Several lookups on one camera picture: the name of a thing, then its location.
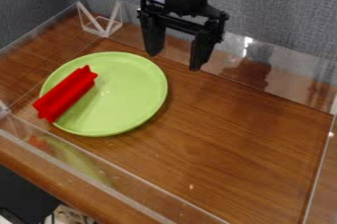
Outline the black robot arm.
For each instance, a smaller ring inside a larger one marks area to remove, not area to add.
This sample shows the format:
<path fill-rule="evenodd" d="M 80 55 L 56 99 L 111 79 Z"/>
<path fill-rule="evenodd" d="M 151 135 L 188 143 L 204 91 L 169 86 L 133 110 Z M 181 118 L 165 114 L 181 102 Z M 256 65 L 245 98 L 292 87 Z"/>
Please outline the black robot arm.
<path fill-rule="evenodd" d="M 140 0 L 137 14 L 149 56 L 164 49 L 167 29 L 193 35 L 189 70 L 197 71 L 224 39 L 228 13 L 211 6 L 208 0 Z"/>

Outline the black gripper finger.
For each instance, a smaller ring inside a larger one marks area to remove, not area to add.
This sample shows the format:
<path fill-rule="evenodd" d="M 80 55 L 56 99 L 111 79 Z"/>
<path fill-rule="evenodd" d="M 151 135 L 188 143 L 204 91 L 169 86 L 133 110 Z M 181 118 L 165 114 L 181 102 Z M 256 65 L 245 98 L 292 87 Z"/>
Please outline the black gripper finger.
<path fill-rule="evenodd" d="M 209 33 L 196 35 L 191 44 L 189 70 L 197 71 L 208 62 L 216 42 Z"/>
<path fill-rule="evenodd" d="M 167 28 L 159 24 L 155 17 L 141 20 L 145 51 L 149 56 L 156 56 L 164 49 Z"/>

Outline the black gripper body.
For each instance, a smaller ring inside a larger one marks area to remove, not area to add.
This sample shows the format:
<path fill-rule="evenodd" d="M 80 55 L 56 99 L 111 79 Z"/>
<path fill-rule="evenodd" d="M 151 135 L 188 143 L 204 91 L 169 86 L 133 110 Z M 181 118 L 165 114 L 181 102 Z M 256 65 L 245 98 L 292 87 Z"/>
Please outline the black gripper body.
<path fill-rule="evenodd" d="M 208 0 L 140 0 L 141 27 L 151 31 L 173 29 L 189 35 L 208 34 L 213 42 L 224 36 L 227 12 L 216 9 Z"/>

